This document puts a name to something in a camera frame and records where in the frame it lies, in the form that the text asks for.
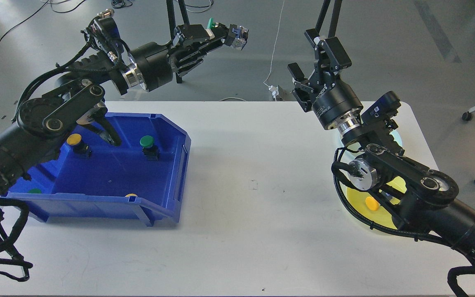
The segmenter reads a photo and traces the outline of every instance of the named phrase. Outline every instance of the yellow cap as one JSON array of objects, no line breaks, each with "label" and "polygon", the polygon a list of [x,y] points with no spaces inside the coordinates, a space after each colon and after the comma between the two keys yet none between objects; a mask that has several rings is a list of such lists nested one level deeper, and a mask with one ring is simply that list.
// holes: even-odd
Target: yellow cap
[{"label": "yellow cap", "polygon": [[373,198],[371,196],[366,197],[366,206],[370,210],[373,210],[373,211],[377,211],[377,209],[379,209],[379,207],[381,207],[380,203],[377,200],[375,200],[375,198]]},{"label": "yellow cap", "polygon": [[82,136],[78,133],[69,135],[66,140],[68,145],[77,145],[80,141],[82,141]]}]

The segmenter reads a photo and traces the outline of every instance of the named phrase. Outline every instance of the gray floor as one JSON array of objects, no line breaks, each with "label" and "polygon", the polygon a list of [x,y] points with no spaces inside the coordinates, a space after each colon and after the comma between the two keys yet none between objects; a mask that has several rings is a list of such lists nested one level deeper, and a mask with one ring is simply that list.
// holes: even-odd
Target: gray floor
[{"label": "gray floor", "polygon": [[[67,10],[78,2],[55,8]],[[203,5],[208,0],[186,2]],[[0,0],[0,36],[41,5],[36,0]],[[320,0],[285,0],[285,4],[281,0],[215,0],[206,13],[190,13],[191,23],[205,24],[214,17],[225,24],[244,25],[250,38],[243,51],[224,47],[210,53],[182,85],[172,82],[150,93],[130,90],[122,97],[107,85],[106,99],[269,100],[263,81],[269,74],[282,5],[267,84],[290,90],[288,63],[299,62],[306,74],[312,69],[313,53],[303,32],[314,27]],[[45,6],[2,40],[0,131],[9,125],[14,103],[25,86],[55,62],[74,56],[83,45],[79,31],[108,7],[108,0],[88,0],[71,13],[57,14]],[[135,0],[132,7],[115,12],[115,21],[132,48],[149,41],[162,44],[169,38],[164,1]],[[475,118],[469,123],[460,119],[475,105],[475,0],[346,0],[337,36],[353,61],[343,71],[345,82],[361,100],[376,100],[394,90],[410,104],[439,168],[460,185],[460,199],[475,207]],[[47,82],[38,94],[51,87]],[[302,112],[296,103],[294,109]]]}]

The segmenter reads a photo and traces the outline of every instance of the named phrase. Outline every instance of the white table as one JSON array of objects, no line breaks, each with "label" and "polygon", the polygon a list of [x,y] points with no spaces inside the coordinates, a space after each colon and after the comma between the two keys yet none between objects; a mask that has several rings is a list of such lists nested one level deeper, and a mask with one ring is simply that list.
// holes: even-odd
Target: white table
[{"label": "white table", "polygon": [[[30,219],[16,247],[31,278],[0,276],[0,295],[451,295],[448,269],[467,265],[352,218],[332,184],[338,132],[295,102],[108,106],[163,113],[189,133],[181,222]],[[396,120],[406,155],[437,168],[407,104]],[[460,284],[475,294],[474,277]]]}]

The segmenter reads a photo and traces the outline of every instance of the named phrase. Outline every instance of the green cap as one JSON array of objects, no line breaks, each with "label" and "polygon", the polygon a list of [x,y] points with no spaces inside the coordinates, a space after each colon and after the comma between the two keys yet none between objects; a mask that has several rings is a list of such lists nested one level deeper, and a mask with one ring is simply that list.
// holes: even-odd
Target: green cap
[{"label": "green cap", "polygon": [[214,22],[214,18],[211,17],[209,20],[208,20],[208,25],[206,25],[206,28],[207,29],[212,29],[215,27],[215,22]]},{"label": "green cap", "polygon": [[152,147],[154,143],[155,139],[149,135],[146,135],[140,139],[140,146],[142,147]]}]

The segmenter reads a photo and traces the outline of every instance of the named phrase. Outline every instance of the blue plastic bin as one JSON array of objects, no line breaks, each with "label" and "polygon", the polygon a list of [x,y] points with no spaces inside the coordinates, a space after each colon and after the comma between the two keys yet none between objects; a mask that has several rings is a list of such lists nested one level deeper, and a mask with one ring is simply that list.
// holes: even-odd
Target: blue plastic bin
[{"label": "blue plastic bin", "polygon": [[[74,133],[92,150],[90,158],[75,154],[64,143],[58,160],[39,164],[28,172],[32,181],[19,181],[3,198],[26,201],[30,216],[40,222],[50,217],[139,219],[147,226],[170,218],[179,222],[191,140],[172,121],[159,114],[108,113],[122,145],[109,145],[78,126]],[[157,161],[147,160],[139,140],[155,139]]]}]

